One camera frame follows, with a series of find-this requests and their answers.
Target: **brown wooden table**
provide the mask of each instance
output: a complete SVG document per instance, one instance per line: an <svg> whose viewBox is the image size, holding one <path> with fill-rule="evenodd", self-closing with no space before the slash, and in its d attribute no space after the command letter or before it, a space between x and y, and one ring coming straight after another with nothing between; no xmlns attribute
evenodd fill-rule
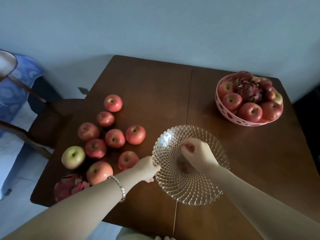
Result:
<svg viewBox="0 0 320 240"><path fill-rule="evenodd" d="M86 105L67 125L49 160L31 201L52 206L55 183L67 173L61 164L66 148L83 146L78 126L95 122L104 110L109 94L123 99L123 108L115 115L113 128L125 131L139 124L146 129L140 145L126 143L109 150L104 160L119 172L118 156L126 150L140 158L151 155L153 145L163 131L176 125L195 125L212 133L222 143L231 171L320 222L320 180L293 108L278 79L274 87L284 97L284 111L275 122L259 127L243 127L226 120L214 102L218 81L232 72L180 64L114 56L89 94ZM87 159L76 172L85 174L93 163ZM206 206L188 206L166 195L156 182L140 182L104 218L105 222L125 226L151 236L176 239L259 239L252 225L225 195Z"/></svg>

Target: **silver bracelet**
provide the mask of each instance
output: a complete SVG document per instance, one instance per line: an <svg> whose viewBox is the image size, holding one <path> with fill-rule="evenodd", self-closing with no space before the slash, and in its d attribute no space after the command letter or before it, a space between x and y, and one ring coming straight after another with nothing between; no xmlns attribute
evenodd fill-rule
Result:
<svg viewBox="0 0 320 240"><path fill-rule="evenodd" d="M125 193L124 188L123 188L122 185L120 184L119 180L118 180L115 176L109 176L109 177L107 177L107 179L108 179L108 178L112 178L112 179L114 179L114 180L117 182L117 184L119 185L119 187L120 187L120 189L121 189L121 192L122 192L122 198L121 198L121 200L120 200L119 202L120 202L120 203L124 202L125 199L126 199L126 193Z"/></svg>

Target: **cut glass bowl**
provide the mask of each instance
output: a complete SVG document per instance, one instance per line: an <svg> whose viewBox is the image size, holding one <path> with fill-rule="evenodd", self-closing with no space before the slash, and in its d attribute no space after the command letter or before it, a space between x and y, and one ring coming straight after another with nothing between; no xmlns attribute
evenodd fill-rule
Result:
<svg viewBox="0 0 320 240"><path fill-rule="evenodd" d="M153 162L161 165L155 179L163 191L178 202L195 206L205 205L219 198L222 191L182 156L178 144L189 137L208 143L218 163L230 169L226 153L213 135L195 126L179 125L165 131L153 147Z"/></svg>

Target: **pink plastic basket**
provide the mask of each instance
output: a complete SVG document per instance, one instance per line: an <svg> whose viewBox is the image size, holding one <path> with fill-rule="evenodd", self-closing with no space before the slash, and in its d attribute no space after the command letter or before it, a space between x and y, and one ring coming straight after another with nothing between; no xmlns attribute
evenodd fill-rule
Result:
<svg viewBox="0 0 320 240"><path fill-rule="evenodd" d="M217 85L217 88L216 88L216 103L217 103L217 107L219 109L219 111L222 113L222 115L224 117L226 117L227 120L231 121L232 123L235 123L237 125L243 125L243 126L258 126L258 125L265 125L265 124L268 124L270 122L273 122L275 120L265 120L265 119L261 119L259 120L257 123L252 123L252 122L249 122L249 121L246 121L246 120L243 120L237 116L234 115L234 113L230 112L229 110L226 109L226 107L222 104L219 96L218 96L218 86L226 81L226 80L229 80L229 79L232 79L234 78L235 74L230 74L228 76L225 76L224 78L222 78L218 85Z"/></svg>

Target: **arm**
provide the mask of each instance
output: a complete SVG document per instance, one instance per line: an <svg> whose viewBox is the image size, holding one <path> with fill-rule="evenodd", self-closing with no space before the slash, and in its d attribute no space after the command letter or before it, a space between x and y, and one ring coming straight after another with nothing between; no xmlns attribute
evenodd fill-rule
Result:
<svg viewBox="0 0 320 240"><path fill-rule="evenodd" d="M319 239L320 224L256 189L220 166L207 143L188 138L182 154L214 181L264 239Z"/></svg>
<svg viewBox="0 0 320 240"><path fill-rule="evenodd" d="M128 193L159 170L148 156L116 177ZM121 198L120 187L110 178L55 204L4 239L86 239Z"/></svg>

